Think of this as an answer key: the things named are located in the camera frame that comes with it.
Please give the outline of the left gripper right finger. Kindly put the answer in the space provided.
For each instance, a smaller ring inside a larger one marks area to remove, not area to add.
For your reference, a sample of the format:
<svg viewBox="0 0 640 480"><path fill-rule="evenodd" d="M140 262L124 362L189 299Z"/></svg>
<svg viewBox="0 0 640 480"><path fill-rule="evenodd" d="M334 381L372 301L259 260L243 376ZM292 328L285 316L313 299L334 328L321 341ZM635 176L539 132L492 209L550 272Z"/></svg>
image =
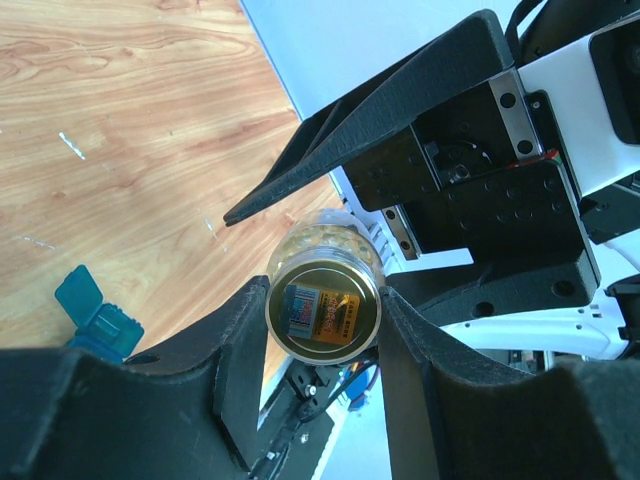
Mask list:
<svg viewBox="0 0 640 480"><path fill-rule="evenodd" d="M635 479L639 364L499 363L381 291L379 361L396 479Z"/></svg>

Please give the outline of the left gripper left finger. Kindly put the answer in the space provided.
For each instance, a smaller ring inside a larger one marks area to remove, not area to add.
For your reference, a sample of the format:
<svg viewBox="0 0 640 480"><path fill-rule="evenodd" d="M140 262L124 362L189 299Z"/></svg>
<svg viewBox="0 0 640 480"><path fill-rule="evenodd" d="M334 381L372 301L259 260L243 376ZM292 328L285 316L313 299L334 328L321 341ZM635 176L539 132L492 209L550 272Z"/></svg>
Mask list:
<svg viewBox="0 0 640 480"><path fill-rule="evenodd" d="M121 365L1 354L5 479L244 479L256 459L268 281Z"/></svg>

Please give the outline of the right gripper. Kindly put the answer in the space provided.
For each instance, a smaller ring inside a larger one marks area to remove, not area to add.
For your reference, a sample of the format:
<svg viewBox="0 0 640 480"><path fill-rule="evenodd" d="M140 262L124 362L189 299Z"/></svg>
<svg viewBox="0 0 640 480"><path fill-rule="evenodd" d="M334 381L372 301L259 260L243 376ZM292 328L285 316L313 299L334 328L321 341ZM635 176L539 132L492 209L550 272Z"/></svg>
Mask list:
<svg viewBox="0 0 640 480"><path fill-rule="evenodd" d="M600 272L575 183L512 64L496 13L470 14L304 120L225 224L344 164L398 251L387 285L426 320L587 305ZM435 269L453 250L465 265Z"/></svg>

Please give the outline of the teal pill box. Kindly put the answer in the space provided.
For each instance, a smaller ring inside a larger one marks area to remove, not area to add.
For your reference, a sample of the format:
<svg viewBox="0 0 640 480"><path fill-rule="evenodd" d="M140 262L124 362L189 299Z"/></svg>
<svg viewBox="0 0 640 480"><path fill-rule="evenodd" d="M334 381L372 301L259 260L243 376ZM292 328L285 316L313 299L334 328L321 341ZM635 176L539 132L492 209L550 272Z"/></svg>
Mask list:
<svg viewBox="0 0 640 480"><path fill-rule="evenodd" d="M54 292L76 327L69 347L80 348L112 363L127 359L144 335L143 326L120 307L104 302L89 269L79 265Z"/></svg>

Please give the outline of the clear jar of yellow pills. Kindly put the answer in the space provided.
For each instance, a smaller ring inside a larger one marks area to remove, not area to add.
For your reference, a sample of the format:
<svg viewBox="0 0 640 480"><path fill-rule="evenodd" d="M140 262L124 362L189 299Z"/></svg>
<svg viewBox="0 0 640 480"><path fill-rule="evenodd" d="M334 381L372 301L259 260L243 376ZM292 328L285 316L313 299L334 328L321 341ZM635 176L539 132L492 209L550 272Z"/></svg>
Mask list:
<svg viewBox="0 0 640 480"><path fill-rule="evenodd" d="M265 320L275 342L312 365L350 363L381 322L382 260L355 215L322 209L298 221L267 267Z"/></svg>

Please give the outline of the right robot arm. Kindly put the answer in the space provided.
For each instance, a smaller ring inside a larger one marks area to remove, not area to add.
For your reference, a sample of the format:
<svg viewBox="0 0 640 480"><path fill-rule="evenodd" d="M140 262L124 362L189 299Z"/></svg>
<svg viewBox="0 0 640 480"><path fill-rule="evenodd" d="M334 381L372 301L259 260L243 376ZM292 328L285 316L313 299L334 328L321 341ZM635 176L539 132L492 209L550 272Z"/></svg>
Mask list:
<svg viewBox="0 0 640 480"><path fill-rule="evenodd" d="M334 176L344 210L269 264L266 322L328 365L384 346L392 294L479 349L630 355L639 225L639 5L524 1L475 12L305 119L237 224Z"/></svg>

